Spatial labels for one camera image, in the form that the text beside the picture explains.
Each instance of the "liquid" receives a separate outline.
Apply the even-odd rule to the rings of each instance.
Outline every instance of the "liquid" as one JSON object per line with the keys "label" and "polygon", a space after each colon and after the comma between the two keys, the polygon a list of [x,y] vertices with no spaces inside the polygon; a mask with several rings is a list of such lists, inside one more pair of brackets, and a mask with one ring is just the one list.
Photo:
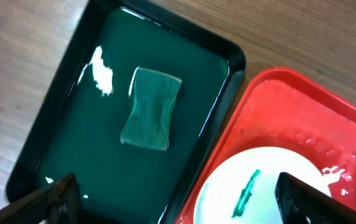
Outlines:
{"label": "liquid", "polygon": [[[101,56],[94,47],[50,137],[37,185],[73,172],[85,210],[121,223],[157,223],[228,75],[227,61],[125,9],[110,12],[96,46]],[[138,66],[182,80],[166,152],[120,142]]]}

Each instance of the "white plate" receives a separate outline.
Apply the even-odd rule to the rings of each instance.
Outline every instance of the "white plate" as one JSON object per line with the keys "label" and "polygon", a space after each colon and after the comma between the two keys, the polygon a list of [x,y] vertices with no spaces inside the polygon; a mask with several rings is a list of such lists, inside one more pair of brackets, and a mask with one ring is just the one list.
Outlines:
{"label": "white plate", "polygon": [[[254,171],[252,196],[240,217],[233,210]],[[281,172],[288,172],[331,197],[319,170],[300,154],[279,147],[258,147],[234,155],[208,177],[197,197],[194,224],[283,223],[274,190]]]}

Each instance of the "black tray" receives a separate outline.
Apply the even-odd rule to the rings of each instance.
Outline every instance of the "black tray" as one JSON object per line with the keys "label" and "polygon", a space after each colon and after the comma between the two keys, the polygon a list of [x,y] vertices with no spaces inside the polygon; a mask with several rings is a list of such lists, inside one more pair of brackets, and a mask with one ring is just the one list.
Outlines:
{"label": "black tray", "polygon": [[[225,58],[229,64],[229,74],[161,216],[161,223],[175,221],[204,162],[207,161],[213,139],[243,80],[246,61],[236,44],[146,1],[92,0],[88,3],[7,183],[6,194],[10,202],[38,188],[35,182],[36,170],[55,132],[56,124],[62,117],[67,99],[75,91],[80,72],[91,59],[103,21],[111,10],[121,6],[138,12],[163,28]],[[83,221],[88,219],[94,222],[94,218],[98,223],[110,222],[94,213],[84,211],[82,214]]]}

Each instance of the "brown wood grain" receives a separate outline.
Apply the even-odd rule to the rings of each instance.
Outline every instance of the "brown wood grain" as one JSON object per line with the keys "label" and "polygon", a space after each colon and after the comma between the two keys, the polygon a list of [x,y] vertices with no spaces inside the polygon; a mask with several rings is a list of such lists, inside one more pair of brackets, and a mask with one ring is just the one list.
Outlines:
{"label": "brown wood grain", "polygon": [[[154,2],[239,44],[248,79],[284,65],[356,104],[356,1]],[[9,173],[86,3],[0,0],[0,208],[7,204]]]}

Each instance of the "wooden surface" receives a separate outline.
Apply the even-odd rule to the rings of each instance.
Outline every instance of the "wooden surface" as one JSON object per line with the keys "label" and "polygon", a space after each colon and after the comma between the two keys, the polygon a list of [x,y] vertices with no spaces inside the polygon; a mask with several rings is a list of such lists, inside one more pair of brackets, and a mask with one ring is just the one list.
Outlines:
{"label": "wooden surface", "polygon": [[[154,2],[238,43],[249,78],[284,65],[356,104],[356,1]],[[86,3],[0,0],[0,208],[7,204],[9,173]]]}

